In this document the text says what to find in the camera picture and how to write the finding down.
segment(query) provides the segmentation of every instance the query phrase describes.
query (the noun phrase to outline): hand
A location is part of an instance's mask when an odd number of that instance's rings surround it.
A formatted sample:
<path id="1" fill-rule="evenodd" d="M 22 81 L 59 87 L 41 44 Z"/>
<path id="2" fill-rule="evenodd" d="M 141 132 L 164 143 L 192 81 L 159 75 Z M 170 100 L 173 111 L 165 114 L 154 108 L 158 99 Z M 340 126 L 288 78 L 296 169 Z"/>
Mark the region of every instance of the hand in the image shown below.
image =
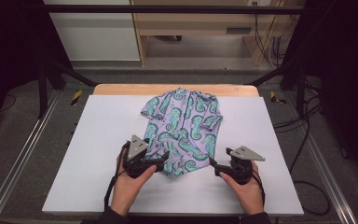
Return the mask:
<path id="1" fill-rule="evenodd" d="M 123 160 L 124 158 L 121 158 L 121 164 L 118 170 L 119 174 L 124 171 Z M 156 169 L 157 166 L 153 165 L 145 170 L 144 173 L 138 176 L 136 179 L 128 176 L 126 172 L 123 172 L 121 175 L 119 175 L 113 189 L 113 199 L 110 208 L 125 217 L 129 213 L 130 208 L 139 193 L 139 190 L 141 190 L 141 187 L 144 185 L 144 183 L 153 175 L 153 173 L 155 173 Z"/>
<path id="2" fill-rule="evenodd" d="M 258 173 L 258 167 L 254 161 L 252 161 L 252 166 L 254 171 Z M 240 185 L 231 176 L 223 172 L 220 173 L 220 176 L 234 190 L 242 209 L 247 215 L 250 216 L 264 212 L 262 191 L 254 177 L 252 177 L 249 183 Z"/>

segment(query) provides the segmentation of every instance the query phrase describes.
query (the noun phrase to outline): paisley shirt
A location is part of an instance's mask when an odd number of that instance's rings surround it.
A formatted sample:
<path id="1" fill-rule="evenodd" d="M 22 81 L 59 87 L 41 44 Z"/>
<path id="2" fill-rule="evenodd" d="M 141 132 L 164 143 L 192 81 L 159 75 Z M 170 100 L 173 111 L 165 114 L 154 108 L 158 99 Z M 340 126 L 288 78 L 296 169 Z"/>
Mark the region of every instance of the paisley shirt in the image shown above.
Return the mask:
<path id="1" fill-rule="evenodd" d="M 167 150 L 164 174 L 183 175 L 209 165 L 214 159 L 222 116 L 214 95 L 179 88 L 153 97 L 141 114 L 149 118 L 146 159 L 160 158 Z"/>

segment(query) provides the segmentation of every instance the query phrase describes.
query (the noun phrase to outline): shirt sleeve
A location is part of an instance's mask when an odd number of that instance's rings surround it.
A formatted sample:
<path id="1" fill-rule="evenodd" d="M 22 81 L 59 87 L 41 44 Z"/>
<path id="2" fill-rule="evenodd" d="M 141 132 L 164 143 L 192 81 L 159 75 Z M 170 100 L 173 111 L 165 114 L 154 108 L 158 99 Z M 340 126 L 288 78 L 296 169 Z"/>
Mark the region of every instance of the shirt sleeve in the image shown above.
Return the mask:
<path id="1" fill-rule="evenodd" d="M 269 215 L 265 212 L 241 218 L 241 224 L 271 224 Z"/>
<path id="2" fill-rule="evenodd" d="M 202 117 L 202 122 L 200 125 L 201 128 L 206 129 L 211 132 L 216 127 L 219 126 L 223 117 L 220 114 L 218 105 L 219 105 L 219 103 L 218 103 L 217 99 L 212 100 L 208 104 L 208 107 Z"/>
<path id="3" fill-rule="evenodd" d="M 172 92 L 168 91 L 162 95 L 155 96 L 147 102 L 141 114 L 149 119 L 163 119 L 170 104 Z"/>
<path id="4" fill-rule="evenodd" d="M 81 224 L 128 224 L 130 220 L 107 208 L 103 211 L 98 220 L 83 220 Z"/>

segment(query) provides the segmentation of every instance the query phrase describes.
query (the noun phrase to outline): table surface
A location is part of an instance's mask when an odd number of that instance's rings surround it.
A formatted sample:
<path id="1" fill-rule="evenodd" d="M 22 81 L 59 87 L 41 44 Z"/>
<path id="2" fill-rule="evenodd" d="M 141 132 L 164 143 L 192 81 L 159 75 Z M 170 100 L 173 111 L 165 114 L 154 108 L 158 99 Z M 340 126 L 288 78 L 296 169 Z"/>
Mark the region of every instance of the table surface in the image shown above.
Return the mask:
<path id="1" fill-rule="evenodd" d="M 217 96 L 259 96 L 257 88 L 244 85 L 180 85 L 180 84 L 100 84 L 94 95 L 159 95 L 179 87 Z"/>
<path id="2" fill-rule="evenodd" d="M 224 148 L 242 145 L 266 158 L 257 161 L 271 216 L 301 216 L 303 210 L 284 162 L 264 99 L 252 86 L 101 84 L 88 99 L 42 211 L 95 215 L 116 169 L 121 146 L 143 136 L 140 115 L 153 96 L 178 87 L 215 94 L 223 115 L 215 159 L 228 164 Z M 156 173 L 141 189 L 130 212 L 142 216 L 237 216 L 241 206 L 212 166 L 179 177 Z"/>

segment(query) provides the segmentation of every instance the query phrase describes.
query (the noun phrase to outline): black curtain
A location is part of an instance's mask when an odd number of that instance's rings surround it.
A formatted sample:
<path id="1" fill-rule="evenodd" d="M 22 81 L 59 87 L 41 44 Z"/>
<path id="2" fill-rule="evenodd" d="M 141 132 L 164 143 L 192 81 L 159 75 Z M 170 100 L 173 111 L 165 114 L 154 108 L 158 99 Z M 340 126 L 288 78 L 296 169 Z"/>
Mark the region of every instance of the black curtain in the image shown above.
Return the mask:
<path id="1" fill-rule="evenodd" d="M 49 14 L 21 9 L 42 0 L 0 1 L 0 108 L 7 92 L 37 79 L 43 61 L 54 60 L 72 68 Z M 58 77 L 60 72 L 50 69 Z"/>
<path id="2" fill-rule="evenodd" d="M 323 3 L 309 0 L 307 5 Z M 285 60 L 294 57 L 314 24 L 314 16 L 301 16 Z M 306 75 L 321 78 L 324 111 L 342 147 L 358 160 L 358 1 L 336 1 L 316 30 L 303 62 Z"/>

